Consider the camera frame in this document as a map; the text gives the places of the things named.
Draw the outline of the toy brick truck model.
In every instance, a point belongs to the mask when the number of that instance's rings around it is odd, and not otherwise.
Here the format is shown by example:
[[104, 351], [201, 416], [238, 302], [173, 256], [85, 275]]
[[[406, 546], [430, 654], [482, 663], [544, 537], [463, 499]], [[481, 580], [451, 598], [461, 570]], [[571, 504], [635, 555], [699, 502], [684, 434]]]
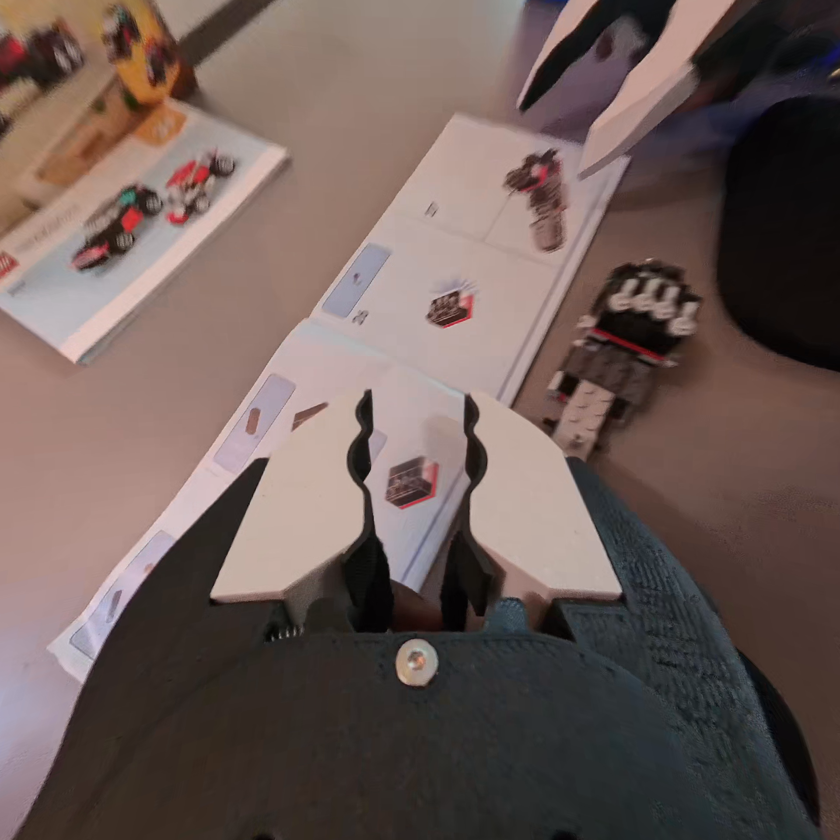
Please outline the toy brick truck model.
[[579, 322], [591, 307], [575, 324], [574, 339], [547, 388], [546, 398], [556, 405], [556, 416], [542, 420], [563, 453], [583, 461], [603, 444], [614, 426], [625, 424], [644, 407], [658, 373], [677, 366], [679, 348], [688, 340], [675, 349], [668, 364], [652, 364], [588, 338]]

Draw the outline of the car-cover instruction booklet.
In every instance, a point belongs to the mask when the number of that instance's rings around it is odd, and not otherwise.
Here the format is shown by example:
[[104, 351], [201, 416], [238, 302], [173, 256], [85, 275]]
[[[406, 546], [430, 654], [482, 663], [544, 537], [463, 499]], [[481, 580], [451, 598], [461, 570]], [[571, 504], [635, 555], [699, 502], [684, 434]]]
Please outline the car-cover instruction booklet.
[[290, 160], [277, 143], [162, 103], [2, 238], [2, 319], [87, 363]]

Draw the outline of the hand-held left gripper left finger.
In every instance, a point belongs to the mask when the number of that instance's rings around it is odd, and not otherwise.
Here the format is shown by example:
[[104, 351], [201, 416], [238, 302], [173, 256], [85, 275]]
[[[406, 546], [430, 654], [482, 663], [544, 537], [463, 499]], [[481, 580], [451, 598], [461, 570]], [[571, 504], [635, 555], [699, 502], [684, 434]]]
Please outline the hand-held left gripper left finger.
[[210, 593], [267, 604], [279, 634], [392, 629], [394, 594], [375, 529], [373, 395], [334, 398], [268, 457]]

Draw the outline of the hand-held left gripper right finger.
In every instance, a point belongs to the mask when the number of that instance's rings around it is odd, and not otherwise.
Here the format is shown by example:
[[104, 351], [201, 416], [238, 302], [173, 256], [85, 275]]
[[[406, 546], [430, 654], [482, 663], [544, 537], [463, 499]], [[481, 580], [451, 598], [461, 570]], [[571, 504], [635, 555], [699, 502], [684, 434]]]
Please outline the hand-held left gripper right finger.
[[546, 433], [483, 392], [465, 396], [467, 487], [441, 586], [444, 629], [490, 623], [516, 601], [539, 628], [556, 602], [616, 606], [623, 588], [574, 479]]

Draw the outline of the step-page instruction booklet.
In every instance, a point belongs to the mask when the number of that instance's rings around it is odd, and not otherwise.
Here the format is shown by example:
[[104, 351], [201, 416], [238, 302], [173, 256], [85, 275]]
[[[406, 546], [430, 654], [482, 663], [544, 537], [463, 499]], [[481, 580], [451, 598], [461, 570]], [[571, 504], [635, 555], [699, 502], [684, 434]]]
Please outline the step-page instruction booklet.
[[627, 168], [455, 115], [270, 357], [170, 505], [48, 646], [83, 682], [129, 600], [206, 509], [322, 404], [371, 390], [371, 490], [392, 578], [418, 591], [466, 488], [463, 394], [512, 406]]

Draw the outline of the black mesh cushion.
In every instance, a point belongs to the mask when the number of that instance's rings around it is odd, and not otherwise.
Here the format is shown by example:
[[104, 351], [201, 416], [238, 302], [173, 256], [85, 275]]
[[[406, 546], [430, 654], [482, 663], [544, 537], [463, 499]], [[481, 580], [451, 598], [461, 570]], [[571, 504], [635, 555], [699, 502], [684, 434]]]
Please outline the black mesh cushion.
[[812, 755], [803, 731], [792, 709], [770, 679], [741, 650], [738, 656], [752, 681], [766, 725], [789, 780], [807, 815], [815, 826], [820, 827], [820, 793]]
[[752, 340], [839, 371], [838, 99], [778, 102], [732, 146], [717, 288]]

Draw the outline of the black toy brick block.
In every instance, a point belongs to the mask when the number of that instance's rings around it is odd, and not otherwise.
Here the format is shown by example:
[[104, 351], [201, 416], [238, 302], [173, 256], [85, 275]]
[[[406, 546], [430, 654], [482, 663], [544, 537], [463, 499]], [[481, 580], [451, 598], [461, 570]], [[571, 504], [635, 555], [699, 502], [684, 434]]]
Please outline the black toy brick block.
[[[637, 279], [635, 294], [644, 288], [646, 280], [659, 278], [657, 299], [669, 283], [679, 285], [681, 292], [675, 317], [686, 301], [700, 300], [701, 308], [703, 298], [686, 281], [686, 271], [682, 267], [658, 259], [646, 259], [622, 264], [609, 274], [589, 314], [580, 320], [579, 327], [588, 338], [612, 344], [652, 364], [668, 364], [676, 348], [693, 335], [686, 339], [670, 335], [669, 323], [674, 318], [657, 322], [650, 317], [651, 311], [640, 314], [630, 308], [623, 312], [612, 312], [607, 307], [609, 297], [621, 287], [624, 280], [632, 277]], [[696, 316], [697, 328], [700, 308]]]

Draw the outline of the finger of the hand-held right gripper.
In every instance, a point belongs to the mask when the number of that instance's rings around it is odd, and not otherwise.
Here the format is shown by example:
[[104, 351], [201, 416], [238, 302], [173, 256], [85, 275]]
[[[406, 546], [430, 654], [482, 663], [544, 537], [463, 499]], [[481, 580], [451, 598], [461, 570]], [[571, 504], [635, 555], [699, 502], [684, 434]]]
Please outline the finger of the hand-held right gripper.
[[581, 179], [629, 152], [686, 102], [699, 86], [694, 58], [744, 12], [744, 2], [674, 3], [661, 35], [591, 125], [581, 154]]
[[622, 18], [628, 18], [641, 35], [631, 58], [632, 66], [638, 64], [662, 35], [674, 5], [674, 1], [567, 2], [519, 94], [518, 110], [530, 110]]

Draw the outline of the toy brick set box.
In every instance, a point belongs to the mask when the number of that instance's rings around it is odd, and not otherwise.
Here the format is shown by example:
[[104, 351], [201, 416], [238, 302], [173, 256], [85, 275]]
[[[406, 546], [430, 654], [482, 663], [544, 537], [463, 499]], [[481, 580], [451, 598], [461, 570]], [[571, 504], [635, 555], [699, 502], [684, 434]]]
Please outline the toy brick set box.
[[2, 1], [2, 235], [195, 88], [155, 2]]

